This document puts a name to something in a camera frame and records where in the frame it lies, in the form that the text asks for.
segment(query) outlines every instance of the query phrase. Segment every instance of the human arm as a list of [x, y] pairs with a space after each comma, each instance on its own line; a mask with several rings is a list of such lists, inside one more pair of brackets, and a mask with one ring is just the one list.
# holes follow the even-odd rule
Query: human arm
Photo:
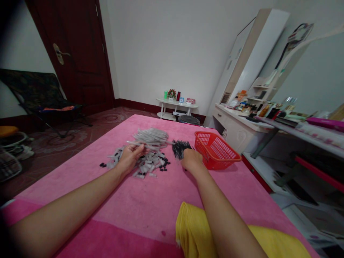
[[246, 223], [230, 204], [202, 162], [202, 155], [185, 149], [181, 164], [195, 178], [219, 257], [267, 258]]
[[147, 153], [143, 145], [124, 148], [119, 163], [93, 181], [52, 201], [10, 227], [27, 257], [51, 257], [97, 210]]

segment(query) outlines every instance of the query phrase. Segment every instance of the human hand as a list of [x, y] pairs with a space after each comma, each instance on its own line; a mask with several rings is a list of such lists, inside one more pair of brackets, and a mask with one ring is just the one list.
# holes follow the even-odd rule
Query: human hand
[[126, 176], [133, 170], [137, 160], [148, 152], [149, 149], [145, 149], [143, 144], [140, 146], [129, 144], [123, 149], [122, 157], [115, 168], [119, 169], [120, 172]]
[[192, 149], [184, 150], [184, 158], [181, 160], [183, 168], [195, 176], [197, 172], [204, 171], [206, 167], [203, 164], [203, 156]]

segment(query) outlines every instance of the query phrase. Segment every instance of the white dresser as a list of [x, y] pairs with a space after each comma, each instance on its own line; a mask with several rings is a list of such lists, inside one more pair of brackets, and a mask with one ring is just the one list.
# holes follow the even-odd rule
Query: white dresser
[[216, 104], [213, 117], [225, 128], [227, 143], [239, 154], [241, 154], [248, 144], [254, 139], [258, 139], [259, 134], [268, 133], [273, 126], [265, 123], [254, 123], [247, 120], [246, 114]]

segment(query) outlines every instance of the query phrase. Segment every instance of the pink box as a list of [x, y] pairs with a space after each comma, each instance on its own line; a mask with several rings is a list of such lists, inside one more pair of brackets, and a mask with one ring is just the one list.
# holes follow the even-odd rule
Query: pink box
[[191, 104], [195, 104], [196, 100], [195, 99], [191, 99], [191, 98], [187, 98], [186, 102], [190, 102]]
[[308, 118], [306, 121], [312, 125], [325, 127], [344, 133], [344, 122], [342, 121], [314, 117]]

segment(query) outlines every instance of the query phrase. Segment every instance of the drawer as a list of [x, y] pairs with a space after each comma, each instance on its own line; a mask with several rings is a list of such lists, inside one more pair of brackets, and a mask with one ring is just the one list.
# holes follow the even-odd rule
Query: drawer
[[226, 112], [222, 111], [218, 107], [215, 107], [212, 115], [223, 125], [224, 128], [226, 128], [227, 116], [229, 116], [226, 114]]
[[268, 194], [273, 193], [270, 186], [264, 181], [264, 179], [258, 174], [258, 172], [254, 169], [254, 167], [251, 165], [251, 163], [245, 158], [244, 155], [242, 155], [243, 163], [246, 165], [246, 167], [249, 169], [249, 171], [254, 175], [254, 177], [257, 179], [257, 181], [264, 187], [264, 189], [268, 192]]

